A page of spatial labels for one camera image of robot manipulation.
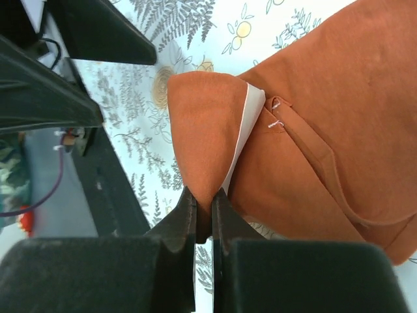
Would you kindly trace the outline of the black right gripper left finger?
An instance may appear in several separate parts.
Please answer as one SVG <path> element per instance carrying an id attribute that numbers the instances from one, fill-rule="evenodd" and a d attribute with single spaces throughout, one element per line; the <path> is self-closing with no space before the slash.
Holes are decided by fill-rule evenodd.
<path id="1" fill-rule="evenodd" d="M 2 312 L 193 312 L 197 208 L 142 236 L 25 239 L 1 262 Z"/>

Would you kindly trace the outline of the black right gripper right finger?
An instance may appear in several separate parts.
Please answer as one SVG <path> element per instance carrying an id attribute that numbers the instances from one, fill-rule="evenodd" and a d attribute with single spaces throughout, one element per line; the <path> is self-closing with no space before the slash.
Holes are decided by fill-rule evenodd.
<path id="1" fill-rule="evenodd" d="M 268 240 L 220 190 L 212 201 L 215 312 L 406 312 L 384 252 L 366 243 Z"/>

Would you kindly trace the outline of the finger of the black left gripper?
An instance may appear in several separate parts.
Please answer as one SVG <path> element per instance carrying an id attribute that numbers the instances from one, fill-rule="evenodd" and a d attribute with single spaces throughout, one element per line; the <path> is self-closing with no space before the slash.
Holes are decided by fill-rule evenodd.
<path id="1" fill-rule="evenodd" d="M 52 127 L 101 127 L 99 105 L 1 37 L 1 133 Z"/>
<path id="2" fill-rule="evenodd" d="M 152 42 L 110 1 L 56 1 L 55 23 L 73 59 L 156 64 Z"/>

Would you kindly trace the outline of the orange and cream underwear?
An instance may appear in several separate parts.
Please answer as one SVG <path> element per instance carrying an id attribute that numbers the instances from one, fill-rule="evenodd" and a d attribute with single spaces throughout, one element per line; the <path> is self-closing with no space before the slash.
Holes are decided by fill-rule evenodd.
<path id="1" fill-rule="evenodd" d="M 200 243 L 224 190 L 289 239 L 416 252 L 415 1 L 355 1 L 239 76 L 174 75 L 167 103 Z"/>

